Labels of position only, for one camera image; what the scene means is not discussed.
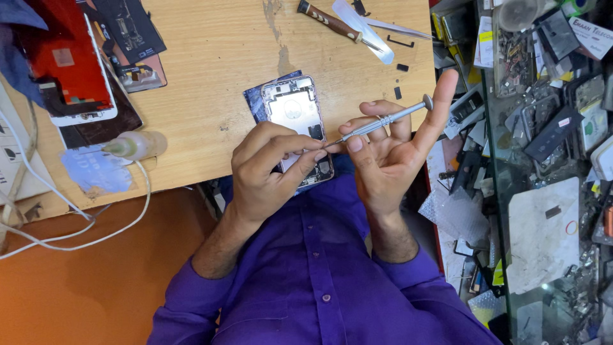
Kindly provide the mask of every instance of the fingernail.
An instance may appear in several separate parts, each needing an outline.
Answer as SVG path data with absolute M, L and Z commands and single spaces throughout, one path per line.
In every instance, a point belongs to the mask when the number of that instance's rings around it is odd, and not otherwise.
M 347 147 L 349 147 L 351 152 L 362 150 L 362 138 L 360 138 L 360 136 L 352 136 L 347 141 Z
M 320 159 L 324 158 L 328 153 L 326 151 L 319 152 L 315 155 L 315 163 L 319 162 Z

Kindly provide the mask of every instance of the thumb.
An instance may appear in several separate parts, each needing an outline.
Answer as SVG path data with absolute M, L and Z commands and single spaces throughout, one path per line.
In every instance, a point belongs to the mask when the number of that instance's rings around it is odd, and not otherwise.
M 351 136 L 347 140 L 347 151 L 364 183 L 376 182 L 381 170 L 366 140 L 362 136 Z
M 294 188 L 298 188 L 305 177 L 315 168 L 315 164 L 327 154 L 324 150 L 307 151 L 301 154 L 300 158 L 283 174 L 282 183 L 291 184 Z

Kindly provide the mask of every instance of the hand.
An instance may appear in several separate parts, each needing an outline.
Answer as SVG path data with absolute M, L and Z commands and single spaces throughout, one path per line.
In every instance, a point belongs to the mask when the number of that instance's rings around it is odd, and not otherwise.
M 227 212 L 257 225 L 257 229 L 294 195 L 316 162 L 327 155 L 320 150 L 322 146 L 321 141 L 281 125 L 258 123 L 232 154 L 234 198 Z M 300 158 L 284 174 L 271 173 L 290 152 Z
M 390 124 L 388 136 L 384 128 L 368 134 L 370 145 L 362 136 L 352 136 L 345 145 L 334 145 L 329 152 L 349 153 L 356 166 L 356 185 L 369 218 L 398 219 L 396 213 L 402 196 L 419 170 L 426 156 L 443 132 L 449 116 L 449 106 L 455 93 L 458 73 L 446 71 L 439 78 L 434 91 L 434 109 L 419 127 L 411 140 L 411 117 L 406 116 Z M 338 131 L 348 134 L 352 130 L 370 123 L 375 116 L 393 114 L 404 109 L 388 101 L 360 104 L 360 111 L 366 115 L 350 120 Z

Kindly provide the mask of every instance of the glue bottle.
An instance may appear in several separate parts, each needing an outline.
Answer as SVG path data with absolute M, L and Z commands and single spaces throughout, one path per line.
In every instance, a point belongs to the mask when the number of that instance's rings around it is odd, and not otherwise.
M 143 160 L 161 155 L 167 146 L 166 137 L 160 132 L 128 131 L 109 141 L 102 151 L 127 160 Z

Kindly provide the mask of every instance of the shirt cuff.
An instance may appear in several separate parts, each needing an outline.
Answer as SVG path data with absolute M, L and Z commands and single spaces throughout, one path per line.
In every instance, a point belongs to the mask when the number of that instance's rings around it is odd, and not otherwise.
M 421 246 L 417 251 L 417 255 L 412 260 L 404 263 L 385 262 L 374 251 L 373 261 L 383 269 L 399 289 L 431 281 L 442 276 L 434 260 L 421 249 Z
M 183 264 L 166 289 L 165 307 L 172 311 L 203 314 L 221 308 L 236 276 L 236 266 L 221 279 L 200 277 L 191 265 Z

